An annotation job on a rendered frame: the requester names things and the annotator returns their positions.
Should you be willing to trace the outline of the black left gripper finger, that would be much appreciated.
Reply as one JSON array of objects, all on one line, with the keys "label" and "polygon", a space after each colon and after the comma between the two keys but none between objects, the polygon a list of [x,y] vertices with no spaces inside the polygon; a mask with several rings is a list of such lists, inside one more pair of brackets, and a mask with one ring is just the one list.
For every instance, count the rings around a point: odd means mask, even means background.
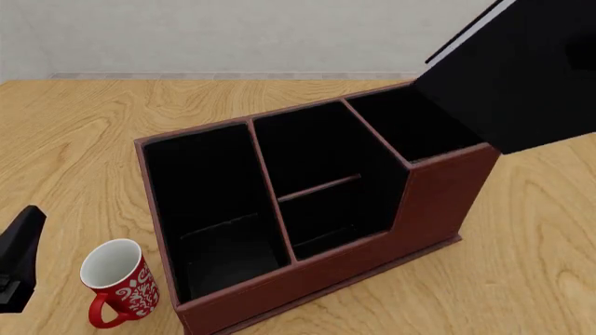
[{"label": "black left gripper finger", "polygon": [[0,275],[36,285],[36,254],[46,214],[38,206],[26,206],[0,234]]}]

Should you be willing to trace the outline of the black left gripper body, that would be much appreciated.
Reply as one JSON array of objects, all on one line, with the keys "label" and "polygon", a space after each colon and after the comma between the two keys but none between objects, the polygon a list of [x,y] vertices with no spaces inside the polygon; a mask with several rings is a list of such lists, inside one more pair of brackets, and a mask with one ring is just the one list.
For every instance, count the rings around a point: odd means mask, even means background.
[{"label": "black left gripper body", "polygon": [[0,275],[0,314],[23,312],[34,293],[34,287],[27,281]]}]

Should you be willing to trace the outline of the red-brown desk caddy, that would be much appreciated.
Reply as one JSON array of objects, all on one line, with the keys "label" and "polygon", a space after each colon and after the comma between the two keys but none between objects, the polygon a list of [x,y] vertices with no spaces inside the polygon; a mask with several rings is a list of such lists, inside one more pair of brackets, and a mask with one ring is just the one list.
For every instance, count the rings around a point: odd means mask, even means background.
[{"label": "red-brown desk caddy", "polygon": [[457,242],[499,156],[410,83],[134,144],[184,335],[229,335]]}]

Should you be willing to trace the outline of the red mug with white pattern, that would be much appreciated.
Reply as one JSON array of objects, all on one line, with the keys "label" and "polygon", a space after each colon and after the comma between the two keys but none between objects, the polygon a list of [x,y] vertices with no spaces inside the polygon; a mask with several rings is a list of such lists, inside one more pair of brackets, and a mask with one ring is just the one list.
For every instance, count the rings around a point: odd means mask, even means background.
[{"label": "red mug with white pattern", "polygon": [[157,283],[131,239],[113,239],[99,245],[84,259],[81,282],[95,292],[88,309],[95,328],[114,328],[129,320],[140,320],[159,302]]}]

